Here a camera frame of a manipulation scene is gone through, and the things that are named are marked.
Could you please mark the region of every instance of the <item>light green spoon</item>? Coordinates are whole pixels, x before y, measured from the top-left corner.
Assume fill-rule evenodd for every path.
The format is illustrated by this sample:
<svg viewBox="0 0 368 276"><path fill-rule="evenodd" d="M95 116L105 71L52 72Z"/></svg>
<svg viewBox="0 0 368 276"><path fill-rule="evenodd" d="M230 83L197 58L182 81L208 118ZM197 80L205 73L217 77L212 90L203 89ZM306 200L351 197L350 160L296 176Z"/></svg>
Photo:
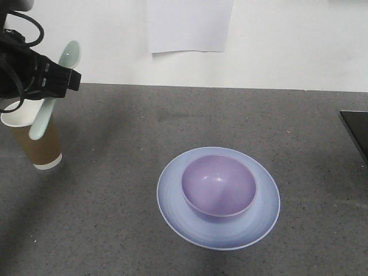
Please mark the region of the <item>light green spoon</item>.
<svg viewBox="0 0 368 276"><path fill-rule="evenodd" d="M59 59L59 65L67 68L74 68L81 58L81 47L75 40L70 41L66 45ZM55 106L56 98L45 98L34 122L29 130L29 137L32 140L41 139L44 135L48 122L51 118L53 107Z"/></svg>

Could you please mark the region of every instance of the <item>black cable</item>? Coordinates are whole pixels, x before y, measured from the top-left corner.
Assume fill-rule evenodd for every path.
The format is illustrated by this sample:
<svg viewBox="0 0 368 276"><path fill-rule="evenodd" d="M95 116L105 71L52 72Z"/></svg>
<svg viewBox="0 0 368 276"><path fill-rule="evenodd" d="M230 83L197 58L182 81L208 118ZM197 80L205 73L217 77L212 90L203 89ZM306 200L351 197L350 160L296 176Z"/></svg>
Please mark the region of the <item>black cable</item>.
<svg viewBox="0 0 368 276"><path fill-rule="evenodd" d="M4 72L7 73L7 75L12 79L14 84L17 86L17 90L19 93L20 100L16 108L12 110L0 109L0 113L10 113L10 112L16 111L18 108L22 106L24 99L25 99L25 92L24 92L22 81L20 80L18 74L13 70L13 68L8 64L8 62L6 62L5 58L2 55L0 56L0 68L3 69Z"/></svg>
<svg viewBox="0 0 368 276"><path fill-rule="evenodd" d="M38 23L32 17L26 16L25 14L19 13L19 12L14 11L14 10L9 10L8 13L9 14L12 14L14 16L17 16L17 17L21 17L23 19L26 19L27 21L31 22L34 26L36 26L37 29L40 31L40 35L39 35L39 37L35 41L28 42L28 43L23 43L23 44L14 43L14 45L20 46L20 47L33 47L33 46L36 46L37 44L40 44L40 42L42 41L42 39L44 39L44 35L45 35L44 29L42 28L42 26L41 26L40 23Z"/></svg>

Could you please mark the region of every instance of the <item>paper cup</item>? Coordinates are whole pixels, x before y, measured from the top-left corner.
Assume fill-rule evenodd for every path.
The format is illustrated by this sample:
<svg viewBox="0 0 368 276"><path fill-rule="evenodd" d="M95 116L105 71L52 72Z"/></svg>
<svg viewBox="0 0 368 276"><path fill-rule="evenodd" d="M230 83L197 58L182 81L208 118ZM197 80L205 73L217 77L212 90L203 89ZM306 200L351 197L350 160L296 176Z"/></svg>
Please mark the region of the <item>paper cup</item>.
<svg viewBox="0 0 368 276"><path fill-rule="evenodd" d="M43 99L39 101L25 100L23 105L11 113L2 113L1 121L11 129L23 151L39 170L55 167L62 160L62 148L58 130L51 117L44 136L39 140L29 138L29 130L41 108ZM19 102L9 105L5 110L15 108Z"/></svg>

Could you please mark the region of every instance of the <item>blue plate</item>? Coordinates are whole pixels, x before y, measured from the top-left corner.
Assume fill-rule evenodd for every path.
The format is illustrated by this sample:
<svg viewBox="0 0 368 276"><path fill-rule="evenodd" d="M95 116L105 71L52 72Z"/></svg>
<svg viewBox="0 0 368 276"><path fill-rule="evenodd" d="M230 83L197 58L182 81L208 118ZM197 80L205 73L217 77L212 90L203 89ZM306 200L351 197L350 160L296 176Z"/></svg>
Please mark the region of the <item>blue plate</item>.
<svg viewBox="0 0 368 276"><path fill-rule="evenodd" d="M257 195L244 213L221 221L198 216L184 199L181 177L194 160L206 155L223 155L246 165L257 182ZM229 148L196 148L174 158L163 170L157 186L157 202L163 218L179 236L213 250L236 250L264 238L275 225L280 211L276 183L267 170L253 158Z"/></svg>

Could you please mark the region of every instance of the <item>bowl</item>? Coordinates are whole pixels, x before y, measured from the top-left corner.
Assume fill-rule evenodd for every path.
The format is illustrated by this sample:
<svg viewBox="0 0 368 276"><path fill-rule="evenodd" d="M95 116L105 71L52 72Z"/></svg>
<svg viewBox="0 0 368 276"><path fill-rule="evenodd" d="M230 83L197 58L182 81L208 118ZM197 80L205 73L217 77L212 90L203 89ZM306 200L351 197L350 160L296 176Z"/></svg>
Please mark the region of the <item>bowl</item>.
<svg viewBox="0 0 368 276"><path fill-rule="evenodd" d="M222 155L207 155L191 162L181 182L187 203L213 217L241 214L250 207L257 191L248 167Z"/></svg>

